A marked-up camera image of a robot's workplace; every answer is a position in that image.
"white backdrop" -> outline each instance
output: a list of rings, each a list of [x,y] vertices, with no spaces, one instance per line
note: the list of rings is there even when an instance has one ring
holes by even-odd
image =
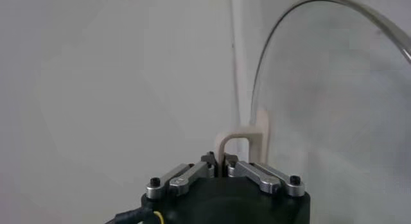
[[[104,223],[236,125],[229,0],[0,0],[0,219]]]

